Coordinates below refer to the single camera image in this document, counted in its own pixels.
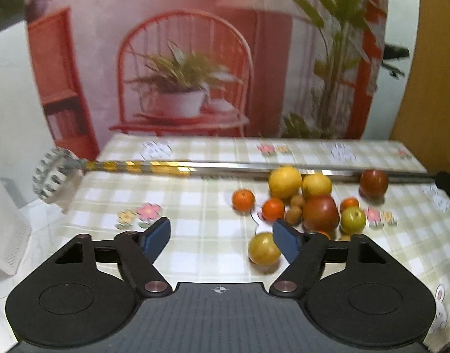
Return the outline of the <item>mandarin orange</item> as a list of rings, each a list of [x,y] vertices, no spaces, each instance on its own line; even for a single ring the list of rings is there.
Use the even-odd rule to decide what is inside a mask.
[[[270,198],[262,205],[262,218],[274,222],[285,214],[284,202],[279,198]]]
[[[254,193],[248,189],[236,190],[231,198],[232,207],[238,212],[250,212],[254,209]]]

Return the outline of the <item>green yellow round fruit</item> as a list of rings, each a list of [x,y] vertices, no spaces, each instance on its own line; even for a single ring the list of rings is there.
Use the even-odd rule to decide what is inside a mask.
[[[361,234],[366,223],[365,212],[359,207],[348,207],[341,214],[340,228],[345,234]]]

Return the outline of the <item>large yellow lemon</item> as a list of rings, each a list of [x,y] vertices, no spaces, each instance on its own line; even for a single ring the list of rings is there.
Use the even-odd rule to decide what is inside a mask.
[[[272,197],[289,199],[301,188],[302,176],[294,166],[281,166],[271,172],[268,180]]]

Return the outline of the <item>large red apple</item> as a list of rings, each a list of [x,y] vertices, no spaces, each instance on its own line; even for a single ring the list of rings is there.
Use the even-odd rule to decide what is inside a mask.
[[[339,226],[340,214],[332,196],[316,195],[303,205],[302,219],[306,230],[332,233]]]

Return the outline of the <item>yellow green fruit near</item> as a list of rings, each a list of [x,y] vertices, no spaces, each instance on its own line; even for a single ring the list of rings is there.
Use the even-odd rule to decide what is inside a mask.
[[[273,234],[269,232],[254,235],[248,245],[248,257],[256,265],[268,267],[275,264],[281,251],[273,240]]]

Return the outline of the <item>brown longan upper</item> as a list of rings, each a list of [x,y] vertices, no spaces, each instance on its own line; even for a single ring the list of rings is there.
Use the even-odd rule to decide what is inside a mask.
[[[290,199],[291,207],[300,207],[301,208],[301,207],[303,207],[304,204],[305,204],[305,198],[300,194],[296,194]]]

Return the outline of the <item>small mandarin right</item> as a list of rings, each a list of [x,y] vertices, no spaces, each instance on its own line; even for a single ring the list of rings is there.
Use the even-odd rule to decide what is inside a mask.
[[[357,198],[349,197],[349,198],[344,199],[340,203],[340,212],[343,213],[346,209],[351,208],[351,207],[359,207],[359,201]]]

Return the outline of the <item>telescopic metal fruit picker pole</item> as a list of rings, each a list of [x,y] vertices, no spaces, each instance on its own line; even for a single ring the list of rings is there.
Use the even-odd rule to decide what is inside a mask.
[[[107,160],[96,161],[79,159],[70,150],[56,147],[44,155],[34,171],[32,178],[33,192],[44,202],[52,202],[61,196],[64,186],[76,175],[93,171],[124,174],[158,174],[171,176],[210,176],[210,177],[245,177],[267,179],[276,163],[239,163],[206,161],[166,161],[166,160]],[[359,182],[365,169],[361,167],[295,165],[303,175],[317,172],[342,182]],[[450,173],[440,171],[436,174],[409,171],[383,171],[390,183],[434,185],[450,197]]]

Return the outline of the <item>white perforated basket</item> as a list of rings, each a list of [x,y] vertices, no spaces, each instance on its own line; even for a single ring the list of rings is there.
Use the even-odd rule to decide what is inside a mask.
[[[18,271],[30,234],[30,224],[0,180],[0,270],[6,275]]]

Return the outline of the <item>wooden door panel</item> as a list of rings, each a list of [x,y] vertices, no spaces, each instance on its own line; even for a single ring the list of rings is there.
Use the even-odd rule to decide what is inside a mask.
[[[450,171],[450,0],[420,0],[414,60],[391,139],[429,171]]]

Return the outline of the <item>red room backdrop poster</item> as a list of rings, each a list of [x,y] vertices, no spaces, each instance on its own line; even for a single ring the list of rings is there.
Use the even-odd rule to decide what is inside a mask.
[[[387,0],[25,0],[55,144],[113,132],[358,139]]]

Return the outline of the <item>black bicycle seat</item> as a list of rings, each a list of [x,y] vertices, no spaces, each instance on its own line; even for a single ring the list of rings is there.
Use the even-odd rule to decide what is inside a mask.
[[[390,61],[390,60],[399,61],[401,59],[406,59],[409,57],[410,57],[410,51],[408,48],[403,47],[403,46],[393,45],[393,44],[386,44],[384,46],[381,66],[384,69],[386,69],[392,77],[394,77],[395,79],[399,79],[400,77],[405,77],[406,73],[404,73],[398,67],[388,64],[387,61]]]

